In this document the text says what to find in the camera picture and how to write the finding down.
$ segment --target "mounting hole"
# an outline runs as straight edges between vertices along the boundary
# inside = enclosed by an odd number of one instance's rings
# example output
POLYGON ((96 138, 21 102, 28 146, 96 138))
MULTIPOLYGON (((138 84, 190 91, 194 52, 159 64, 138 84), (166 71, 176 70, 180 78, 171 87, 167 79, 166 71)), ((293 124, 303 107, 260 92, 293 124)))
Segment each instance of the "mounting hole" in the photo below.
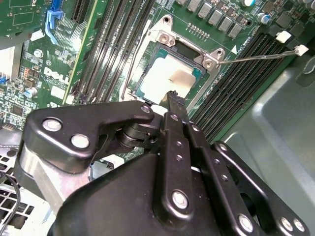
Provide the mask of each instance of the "mounting hole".
POLYGON ((223 179, 225 182, 227 182, 227 181, 228 181, 228 178, 227 178, 227 176, 226 176, 226 175, 222 175, 222 179, 223 179))
POLYGON ((154 144, 157 140, 158 140, 157 136, 152 136, 152 137, 149 138, 149 142, 151 144, 154 144))
POLYGON ((183 157, 182 157, 181 155, 177 155, 176 160, 177 160, 177 161, 182 161, 182 160, 183 160, 183 157))
POLYGON ((222 51, 222 50, 217 50, 217 55, 218 55, 218 56, 222 56, 222 54, 223 54, 223 51, 222 51))
POLYGON ((166 23, 166 24, 168 24, 168 23, 170 22, 170 20, 169 20, 168 17, 165 17, 164 20, 163 20, 163 22, 166 23))

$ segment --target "motherboard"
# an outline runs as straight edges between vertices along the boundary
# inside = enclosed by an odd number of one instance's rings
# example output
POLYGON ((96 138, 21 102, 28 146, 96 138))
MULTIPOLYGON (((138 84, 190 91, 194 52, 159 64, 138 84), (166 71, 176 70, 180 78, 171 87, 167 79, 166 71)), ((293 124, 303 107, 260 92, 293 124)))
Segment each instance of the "motherboard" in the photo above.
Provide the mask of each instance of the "motherboard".
POLYGON ((0 51, 10 58, 0 65, 0 119, 21 130, 34 109, 159 104, 175 90, 211 142, 296 56, 214 62, 281 54, 315 37, 314 4, 297 0, 22 2, 0 2, 0 43, 5 30, 28 32, 23 44, 0 51))

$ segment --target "black cable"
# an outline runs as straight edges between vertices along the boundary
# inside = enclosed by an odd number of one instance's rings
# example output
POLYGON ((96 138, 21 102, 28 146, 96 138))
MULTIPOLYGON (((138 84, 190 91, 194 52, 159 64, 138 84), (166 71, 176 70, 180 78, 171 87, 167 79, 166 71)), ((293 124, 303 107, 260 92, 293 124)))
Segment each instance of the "black cable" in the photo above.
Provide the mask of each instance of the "black cable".
POLYGON ((16 184, 16 182, 10 176, 5 175, 5 177, 11 182, 11 184, 14 187, 15 194, 16 194, 16 204, 15 204, 15 207, 14 207, 13 211, 11 212, 10 216, 7 218, 6 222, 4 222, 4 224, 3 224, 2 228, 1 228, 1 231, 0 231, 0 236, 2 236, 5 227, 12 220, 13 216, 17 212, 17 210, 18 210, 18 208, 20 206, 20 203, 21 203, 21 193, 20 193, 20 189, 19 189, 18 185, 16 184))

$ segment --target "capacitor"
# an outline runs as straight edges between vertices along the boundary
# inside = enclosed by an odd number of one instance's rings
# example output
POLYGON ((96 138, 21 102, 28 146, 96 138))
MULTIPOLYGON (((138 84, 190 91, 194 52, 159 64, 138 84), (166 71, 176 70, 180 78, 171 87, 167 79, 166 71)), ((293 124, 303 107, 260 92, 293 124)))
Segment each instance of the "capacitor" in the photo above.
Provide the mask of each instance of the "capacitor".
POLYGON ((265 24, 267 24, 270 21, 270 16, 261 12, 261 13, 258 14, 257 20, 258 20, 259 23, 262 23, 262 24, 265 25, 265 24))
POLYGON ((243 6, 253 6, 255 3, 255 0, 242 0, 243 6))
POLYGON ((315 10, 315 0, 310 3, 305 4, 306 8, 315 10))
POLYGON ((32 98, 37 94, 37 89, 32 87, 24 92, 24 96, 27 98, 32 98))

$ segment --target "wire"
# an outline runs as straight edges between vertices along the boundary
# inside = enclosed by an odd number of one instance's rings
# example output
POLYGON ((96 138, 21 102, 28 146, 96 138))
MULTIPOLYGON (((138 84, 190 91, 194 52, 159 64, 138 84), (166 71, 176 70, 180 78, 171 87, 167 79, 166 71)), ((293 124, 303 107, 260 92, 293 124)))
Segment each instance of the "wire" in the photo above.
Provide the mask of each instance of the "wire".
POLYGON ((20 193, 20 189, 18 187, 18 185, 16 184, 16 182, 8 175, 5 175, 5 177, 11 182, 11 184, 14 187, 15 193, 16 193, 16 204, 15 207, 13 209, 13 211, 11 212, 10 216, 6 219, 6 222, 4 222, 1 231, 0 231, 0 236, 2 236, 4 229, 6 228, 6 226, 8 225, 8 223, 12 220, 13 216, 15 215, 15 213, 17 212, 20 203, 21 203, 21 193, 20 193))
POLYGON ((126 92, 127 86, 128 86, 128 84, 130 82, 130 79, 131 79, 131 72, 133 71, 134 63, 136 61, 137 54, 139 52, 139 49, 141 48, 141 44, 143 43, 144 38, 145 38, 145 34, 142 34, 141 38, 139 40, 139 44, 137 46, 137 49, 136 49, 136 51, 134 52, 134 54, 132 56, 130 68, 129 68, 129 71, 128 71, 128 74, 127 74, 127 77, 126 77, 126 83, 124 85, 122 96, 121 96, 122 100, 124 100, 124 98, 125 98, 125 92, 126 92))
POLYGON ((248 60, 270 60, 270 59, 279 59, 284 58, 292 55, 296 55, 298 51, 286 51, 280 54, 273 54, 273 55, 261 55, 261 56, 254 56, 254 57, 248 57, 248 58, 239 58, 235 60, 226 60, 226 61, 218 61, 217 64, 223 65, 223 64, 230 64, 230 63, 236 63, 236 62, 243 62, 248 60))

